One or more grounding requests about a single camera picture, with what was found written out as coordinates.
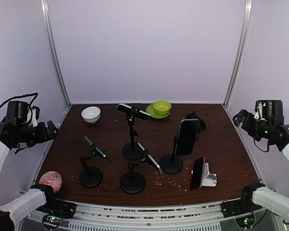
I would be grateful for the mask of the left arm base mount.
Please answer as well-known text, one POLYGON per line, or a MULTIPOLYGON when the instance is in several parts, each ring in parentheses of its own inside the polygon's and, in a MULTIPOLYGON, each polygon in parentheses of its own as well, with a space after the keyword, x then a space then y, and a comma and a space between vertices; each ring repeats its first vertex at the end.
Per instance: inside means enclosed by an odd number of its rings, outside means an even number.
POLYGON ((37 211, 55 215, 58 218, 70 219, 74 217, 77 205, 75 203, 53 200, 37 208, 37 211))

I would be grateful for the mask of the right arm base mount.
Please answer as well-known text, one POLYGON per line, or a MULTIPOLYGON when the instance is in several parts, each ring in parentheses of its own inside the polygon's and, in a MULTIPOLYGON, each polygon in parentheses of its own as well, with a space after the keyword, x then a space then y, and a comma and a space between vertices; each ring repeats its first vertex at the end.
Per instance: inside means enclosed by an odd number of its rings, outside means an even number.
POLYGON ((256 210, 262 209, 260 205, 251 202, 242 202, 241 199, 233 201, 224 200, 220 206, 224 218, 252 213, 256 210))

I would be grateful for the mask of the large black smartphone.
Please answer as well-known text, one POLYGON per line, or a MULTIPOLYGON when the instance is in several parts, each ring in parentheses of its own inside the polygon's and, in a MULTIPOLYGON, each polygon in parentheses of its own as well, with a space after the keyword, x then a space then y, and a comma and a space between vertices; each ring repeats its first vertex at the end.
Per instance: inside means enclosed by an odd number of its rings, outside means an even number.
POLYGON ((198 132, 201 132, 202 130, 207 129, 206 122, 202 118, 200 118, 200 116, 195 111, 189 112, 186 119, 198 119, 199 120, 198 132))

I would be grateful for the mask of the pink cased smartphone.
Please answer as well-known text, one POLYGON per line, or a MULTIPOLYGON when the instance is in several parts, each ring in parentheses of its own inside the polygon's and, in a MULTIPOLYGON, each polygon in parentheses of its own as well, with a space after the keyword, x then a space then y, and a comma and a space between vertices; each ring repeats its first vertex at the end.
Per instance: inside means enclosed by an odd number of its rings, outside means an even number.
POLYGON ((205 157, 200 157, 194 162, 190 190, 201 188, 204 174, 205 157))

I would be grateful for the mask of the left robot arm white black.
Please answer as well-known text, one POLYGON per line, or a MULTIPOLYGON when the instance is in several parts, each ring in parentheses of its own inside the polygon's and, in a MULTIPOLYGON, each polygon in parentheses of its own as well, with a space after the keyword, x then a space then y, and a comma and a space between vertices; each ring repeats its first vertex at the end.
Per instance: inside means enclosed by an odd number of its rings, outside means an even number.
MULTIPOLYGON (((51 120, 37 122, 39 108, 23 101, 8 102, 7 114, 0 122, 0 173, 11 149, 21 151, 20 145, 31 148, 56 138, 58 128, 51 120)), ((56 213, 60 206, 52 186, 36 184, 25 194, 0 206, 0 231, 14 231, 31 212, 43 207, 56 213)))

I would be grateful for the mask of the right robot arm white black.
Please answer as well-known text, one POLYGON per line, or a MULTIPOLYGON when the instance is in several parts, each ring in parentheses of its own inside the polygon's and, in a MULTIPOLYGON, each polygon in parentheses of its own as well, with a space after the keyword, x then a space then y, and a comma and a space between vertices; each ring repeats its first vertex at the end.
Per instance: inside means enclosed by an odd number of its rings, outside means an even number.
MULTIPOLYGON (((232 120, 236 127, 241 127, 252 137, 254 143, 266 139, 267 147, 275 145, 289 161, 289 124, 284 123, 281 100, 257 100, 254 114, 242 109, 232 120)), ((289 226, 289 197, 262 183, 254 183, 243 188, 237 208, 246 213, 255 205, 283 218, 284 224, 289 226)))

